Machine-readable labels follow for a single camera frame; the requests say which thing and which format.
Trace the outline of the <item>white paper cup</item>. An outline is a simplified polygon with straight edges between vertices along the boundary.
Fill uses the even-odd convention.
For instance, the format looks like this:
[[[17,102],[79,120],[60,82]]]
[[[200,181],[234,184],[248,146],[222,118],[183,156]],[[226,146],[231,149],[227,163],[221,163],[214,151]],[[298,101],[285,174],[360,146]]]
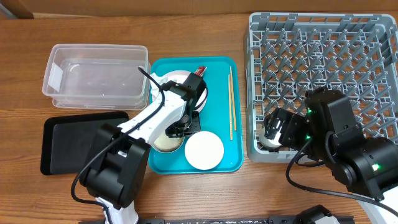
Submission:
[[[265,129],[263,128],[263,129],[261,129],[261,131],[259,133],[259,142],[264,147],[267,147],[267,148],[271,148],[271,149],[278,148],[281,146],[281,144],[279,142],[280,135],[281,135],[281,133],[278,132],[274,139],[267,139],[265,137]]]

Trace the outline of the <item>grey bowl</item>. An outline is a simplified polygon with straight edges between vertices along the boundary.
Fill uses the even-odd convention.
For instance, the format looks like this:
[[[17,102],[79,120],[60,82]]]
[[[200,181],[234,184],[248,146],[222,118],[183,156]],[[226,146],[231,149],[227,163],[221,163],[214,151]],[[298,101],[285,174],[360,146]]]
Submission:
[[[153,148],[159,152],[169,153],[177,150],[184,141],[184,137],[170,138],[163,132],[155,141]]]

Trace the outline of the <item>red snack wrapper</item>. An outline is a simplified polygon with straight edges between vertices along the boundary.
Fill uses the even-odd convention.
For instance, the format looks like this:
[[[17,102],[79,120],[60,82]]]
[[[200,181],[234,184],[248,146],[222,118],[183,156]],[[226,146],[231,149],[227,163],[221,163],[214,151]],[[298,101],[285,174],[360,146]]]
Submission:
[[[194,74],[202,77],[204,75],[204,72],[206,71],[206,67],[205,66],[200,66],[197,68],[197,70],[194,72]]]

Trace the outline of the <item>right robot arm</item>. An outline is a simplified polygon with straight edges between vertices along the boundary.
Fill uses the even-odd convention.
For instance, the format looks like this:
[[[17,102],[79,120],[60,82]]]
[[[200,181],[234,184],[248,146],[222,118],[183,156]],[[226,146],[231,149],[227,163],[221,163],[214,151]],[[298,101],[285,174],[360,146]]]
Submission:
[[[306,115],[276,108],[263,121],[259,142],[269,151],[297,150],[285,176],[308,192],[357,201],[372,223],[397,223],[397,144],[385,137],[366,138],[349,98],[325,87],[305,94]],[[347,191],[305,186],[290,177],[292,166],[306,156],[326,166]]]

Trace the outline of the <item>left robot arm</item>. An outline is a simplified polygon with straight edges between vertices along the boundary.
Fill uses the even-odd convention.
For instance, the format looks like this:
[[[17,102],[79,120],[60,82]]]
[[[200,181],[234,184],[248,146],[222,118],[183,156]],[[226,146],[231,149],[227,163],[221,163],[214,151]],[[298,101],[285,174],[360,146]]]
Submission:
[[[84,186],[91,203],[103,209],[105,223],[137,223],[134,200],[140,191],[155,140],[191,136],[201,130],[196,104],[207,90],[203,77],[190,73],[183,83],[158,84],[152,104],[129,121],[97,130],[85,163],[71,186]]]

